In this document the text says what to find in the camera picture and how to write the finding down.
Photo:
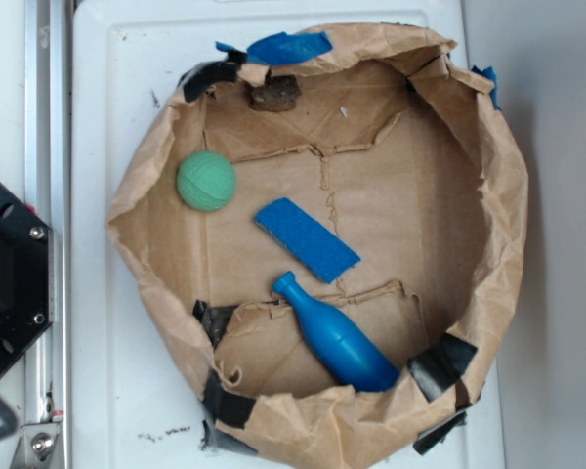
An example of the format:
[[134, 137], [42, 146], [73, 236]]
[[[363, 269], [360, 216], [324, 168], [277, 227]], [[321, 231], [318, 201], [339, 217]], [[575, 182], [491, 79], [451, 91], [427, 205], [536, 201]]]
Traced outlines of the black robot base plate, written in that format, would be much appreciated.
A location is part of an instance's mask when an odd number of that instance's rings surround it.
[[0, 182], [0, 379], [51, 323], [50, 234]]

